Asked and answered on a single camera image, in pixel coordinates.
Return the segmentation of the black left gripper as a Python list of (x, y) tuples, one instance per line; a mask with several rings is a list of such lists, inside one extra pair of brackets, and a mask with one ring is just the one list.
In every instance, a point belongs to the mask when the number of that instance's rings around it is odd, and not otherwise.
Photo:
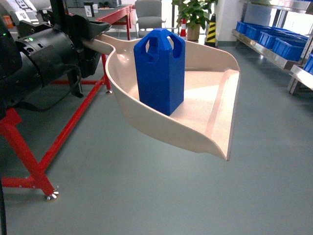
[(75, 46), (92, 41), (111, 25), (71, 13), (65, 13), (64, 19), (67, 32), (45, 23), (20, 21), (17, 46), (35, 66), (42, 88), (67, 75), (70, 93), (81, 98), (79, 80), (95, 74), (101, 54), (86, 47), (76, 50)]

